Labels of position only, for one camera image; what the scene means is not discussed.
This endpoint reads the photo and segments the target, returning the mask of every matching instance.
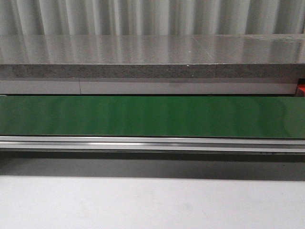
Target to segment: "speckled stone edge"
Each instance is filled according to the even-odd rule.
[[[305,78],[305,64],[1,64],[0,78]]]

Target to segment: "green conveyor belt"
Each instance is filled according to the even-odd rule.
[[[305,138],[305,98],[0,96],[0,135]]]

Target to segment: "granite countertop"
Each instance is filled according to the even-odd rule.
[[[305,78],[305,34],[0,36],[1,78]]]

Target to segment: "white corrugated wall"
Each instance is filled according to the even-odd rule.
[[[0,0],[6,34],[304,33],[305,0]]]

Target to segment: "conveyor belt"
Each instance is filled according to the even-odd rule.
[[[305,153],[304,116],[303,97],[1,96],[0,148]]]

